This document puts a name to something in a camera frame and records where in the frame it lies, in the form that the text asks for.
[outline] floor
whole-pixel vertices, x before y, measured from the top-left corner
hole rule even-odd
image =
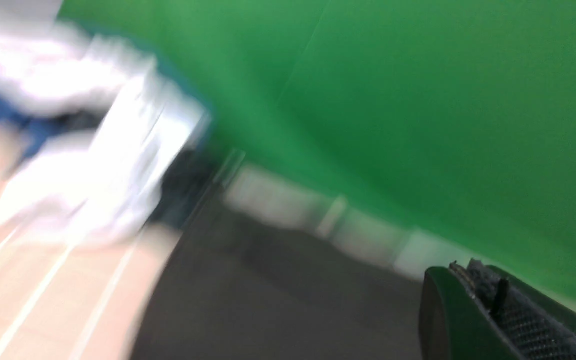
[[[18,141],[0,129],[0,171],[16,153]],[[121,244],[66,254],[22,244],[33,235],[18,224],[0,228],[0,359],[125,358],[180,235],[151,227]]]

